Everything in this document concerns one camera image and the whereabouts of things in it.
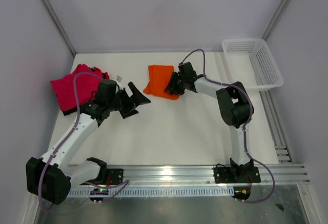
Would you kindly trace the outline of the orange t shirt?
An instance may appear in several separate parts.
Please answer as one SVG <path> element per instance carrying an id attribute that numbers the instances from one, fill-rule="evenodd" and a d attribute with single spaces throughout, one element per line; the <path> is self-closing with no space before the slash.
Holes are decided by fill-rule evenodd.
<path id="1" fill-rule="evenodd" d="M 165 91 L 173 72 L 174 66 L 171 65 L 149 65 L 149 82 L 143 92 L 148 95 L 177 100 L 179 94 L 171 94 Z"/>

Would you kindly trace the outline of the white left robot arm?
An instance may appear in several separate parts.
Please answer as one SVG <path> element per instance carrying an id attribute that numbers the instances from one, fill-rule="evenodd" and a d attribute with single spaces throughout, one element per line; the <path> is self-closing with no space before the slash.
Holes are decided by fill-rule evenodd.
<path id="1" fill-rule="evenodd" d="M 101 184 L 107 178 L 106 162 L 95 157 L 70 167 L 69 163 L 85 140 L 99 128 L 111 112 L 118 111 L 122 118 L 138 114 L 138 106 L 149 104 L 132 82 L 128 83 L 132 95 L 120 88 L 115 80 L 104 79 L 98 84 L 94 98 L 86 102 L 77 113 L 75 122 L 61 139 L 41 158 L 30 158 L 26 163 L 27 190 L 52 204 L 61 204 L 72 187 L 81 184 Z"/>

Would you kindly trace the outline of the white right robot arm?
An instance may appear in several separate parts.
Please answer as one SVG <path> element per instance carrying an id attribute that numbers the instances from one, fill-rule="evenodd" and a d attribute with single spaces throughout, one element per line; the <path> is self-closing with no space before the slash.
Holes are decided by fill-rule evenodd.
<path id="1" fill-rule="evenodd" d="M 246 180 L 254 167 L 249 145 L 249 123 L 254 107 L 241 82 L 219 83 L 204 74 L 196 74 L 190 62 L 181 63 L 173 72 L 166 91 L 183 95 L 185 90 L 201 93 L 217 99 L 222 120 L 230 129 L 232 155 L 230 177 L 233 181 Z"/>

